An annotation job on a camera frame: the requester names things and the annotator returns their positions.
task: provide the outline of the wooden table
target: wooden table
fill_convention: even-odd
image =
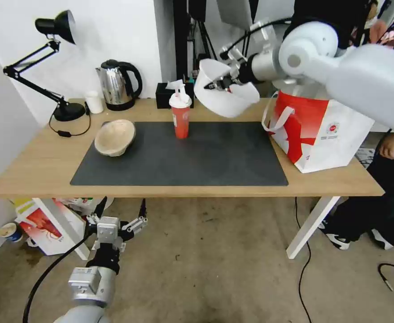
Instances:
[[[198,101],[191,112],[191,121],[260,121],[269,99],[262,99],[235,119],[222,118]],[[277,197],[321,196],[314,210],[287,248],[294,258],[340,196],[380,196],[384,193],[369,173],[353,158],[346,167],[302,174],[285,153],[273,142],[276,155],[288,179],[288,186],[71,186],[70,181],[103,122],[115,119],[131,121],[172,121],[171,111],[156,109],[154,99],[140,99],[127,111],[105,110],[92,115],[89,131],[77,137],[62,138],[48,126],[29,143],[10,167],[0,176],[0,197],[29,197],[51,219],[62,234],[74,242],[79,237],[54,203],[52,197]],[[55,129],[80,133],[88,126],[88,118],[72,122],[52,122]],[[89,250],[78,250],[87,258]]]

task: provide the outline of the person's hand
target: person's hand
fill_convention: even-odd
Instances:
[[[394,159],[394,133],[389,134],[381,143],[380,155],[388,159]]]

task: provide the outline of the floor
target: floor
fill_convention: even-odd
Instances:
[[[302,223],[315,200],[298,199]],[[116,200],[105,215],[133,219],[140,200]],[[298,279],[308,251],[289,260],[297,232],[293,198],[148,199],[149,224],[121,255],[112,322],[307,322]],[[394,323],[394,292],[376,271],[394,262],[367,236],[348,251],[316,232],[302,283],[314,323]],[[34,282],[55,257],[19,244],[0,248],[0,322],[21,319]],[[84,266],[76,254],[47,277],[33,302],[31,322],[53,322],[71,306],[68,277]],[[394,268],[385,268],[394,287]]]

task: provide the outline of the kettle handle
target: kettle handle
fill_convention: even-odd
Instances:
[[[141,77],[138,69],[133,64],[130,64],[127,62],[119,62],[119,69],[121,70],[121,73],[126,80],[126,84],[127,83],[130,84],[130,88],[128,90],[131,90],[130,92],[131,92],[132,98],[133,99],[137,98],[140,95],[140,93],[142,92],[142,87],[143,87],[142,77]],[[130,82],[129,76],[127,74],[127,71],[133,72],[134,76],[136,77],[137,84],[138,84],[136,91],[132,90],[131,82]]]

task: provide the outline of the wooden bowl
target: wooden bowl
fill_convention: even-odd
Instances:
[[[95,137],[95,149],[102,155],[121,156],[133,142],[136,127],[129,120],[115,120],[103,125]]]

